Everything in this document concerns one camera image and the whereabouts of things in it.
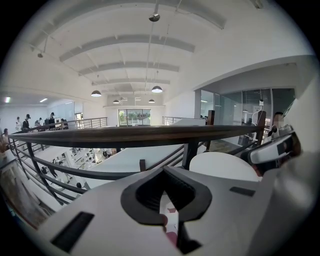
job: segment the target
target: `ceiling track light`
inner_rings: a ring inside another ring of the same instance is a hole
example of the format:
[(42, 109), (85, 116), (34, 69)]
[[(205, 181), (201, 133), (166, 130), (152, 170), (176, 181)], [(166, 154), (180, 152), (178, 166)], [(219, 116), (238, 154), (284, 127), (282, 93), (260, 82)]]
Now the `ceiling track light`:
[(152, 88), (151, 92), (153, 93), (162, 93), (162, 88), (158, 85)]
[(100, 97), (100, 96), (101, 96), (101, 92), (98, 91), (98, 90), (94, 90), (94, 91), (91, 93), (91, 96), (92, 96), (92, 97)]
[(153, 13), (149, 17), (149, 21), (151, 22), (157, 22), (160, 20), (160, 14), (158, 13), (158, 8), (159, 8), (159, 0), (156, 0), (155, 2), (155, 7)]

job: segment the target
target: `person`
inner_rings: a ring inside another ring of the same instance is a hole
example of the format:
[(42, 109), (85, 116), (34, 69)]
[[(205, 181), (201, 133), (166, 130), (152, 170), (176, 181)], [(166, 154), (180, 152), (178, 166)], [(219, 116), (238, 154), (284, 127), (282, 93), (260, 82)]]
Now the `person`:
[(20, 122), (20, 117), (19, 116), (16, 118), (15, 129), (16, 129), (17, 132), (20, 132), (22, 130), (22, 124)]
[(268, 132), (268, 137), (270, 137), (273, 133), (276, 133), (278, 131), (278, 128), (282, 127), (282, 116), (284, 113), (282, 112), (275, 112), (273, 115), (273, 120), (272, 120), (272, 127), (271, 130)]
[[(57, 164), (57, 161), (55, 159), (53, 159), (52, 163)], [(49, 171), (54, 178), (58, 177), (58, 174), (56, 174), (55, 169), (49, 167)]]
[[(50, 118), (49, 118), (49, 124), (54, 124), (55, 123), (54, 115), (55, 115), (55, 113), (51, 112)], [(56, 128), (55, 125), (52, 125), (52, 126), (49, 127), (50, 130), (54, 129), (54, 128)]]
[(5, 146), (5, 150), (8, 150), (9, 149), (8, 129), (5, 128), (3, 131), (4, 131), (2, 135), (3, 144)]
[(25, 120), (22, 123), (22, 130), (27, 131), (30, 129), (28, 120), (31, 119), (29, 114), (26, 114)]
[(64, 129), (64, 130), (68, 130), (68, 129), (69, 129), (69, 126), (68, 126), (68, 123), (67, 123), (67, 119), (62, 119), (62, 118), (61, 118), (61, 120), (64, 121), (64, 123), (63, 123), (63, 129)]

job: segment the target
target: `person in black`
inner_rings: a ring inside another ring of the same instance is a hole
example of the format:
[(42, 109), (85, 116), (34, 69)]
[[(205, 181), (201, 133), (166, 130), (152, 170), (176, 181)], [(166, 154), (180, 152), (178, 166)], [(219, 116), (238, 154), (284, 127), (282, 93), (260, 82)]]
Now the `person in black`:
[(68, 129), (69, 129), (69, 126), (68, 126), (67, 120), (61, 118), (61, 122), (64, 122), (64, 123), (63, 123), (63, 129), (64, 129), (64, 130), (68, 130)]
[(30, 129), (28, 120), (31, 119), (29, 114), (26, 114), (25, 120), (22, 123), (22, 131), (27, 131)]
[[(52, 112), (51, 115), (50, 115), (49, 124), (54, 124), (55, 123), (54, 115), (55, 115), (55, 113)], [(56, 128), (55, 125), (52, 125), (52, 126), (49, 127), (50, 130), (54, 129), (54, 128)]]

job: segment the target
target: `railing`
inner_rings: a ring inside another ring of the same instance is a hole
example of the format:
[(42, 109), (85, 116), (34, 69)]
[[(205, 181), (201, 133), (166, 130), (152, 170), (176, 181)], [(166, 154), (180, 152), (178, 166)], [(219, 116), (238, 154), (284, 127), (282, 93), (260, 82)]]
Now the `railing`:
[(30, 128), (28, 130), (18, 131), (14, 134), (29, 133), (29, 132), (74, 130), (74, 129), (86, 129), (86, 128), (103, 128), (103, 127), (107, 127), (107, 125), (108, 125), (108, 118), (99, 117), (99, 118), (50, 123), (50, 124)]
[(164, 126), (170, 126), (174, 124), (175, 122), (181, 120), (181, 119), (195, 119), (195, 118), (188, 118), (188, 117), (175, 117), (175, 116), (163, 116), (162, 117), (162, 125)]
[[(47, 166), (49, 170), (57, 170), (69, 175), (108, 181), (115, 181), (136, 172), (100, 172), (61, 166), (35, 156), (32, 144), (77, 148), (136, 148), (184, 144), (183, 153), (174, 160), (182, 160), (183, 168), (188, 170), (191, 159), (197, 154), (199, 143), (254, 132), (263, 133), (263, 129), (263, 126), (233, 125), (107, 127), (11, 134), (9, 140), (12, 153), (18, 158), (18, 163), (28, 179), (37, 179), (39, 182), (36, 184), (42, 189), (46, 188), (47, 192), (62, 205), (69, 202), (58, 197), (57, 194), (70, 201), (76, 197), (50, 186), (48, 181), (77, 194), (83, 194), (86, 190), (60, 182), (42, 173), (39, 164)], [(26, 142), (27, 152), (16, 147), (16, 141)], [(32, 165), (20, 157), (20, 154), (31, 159)]]

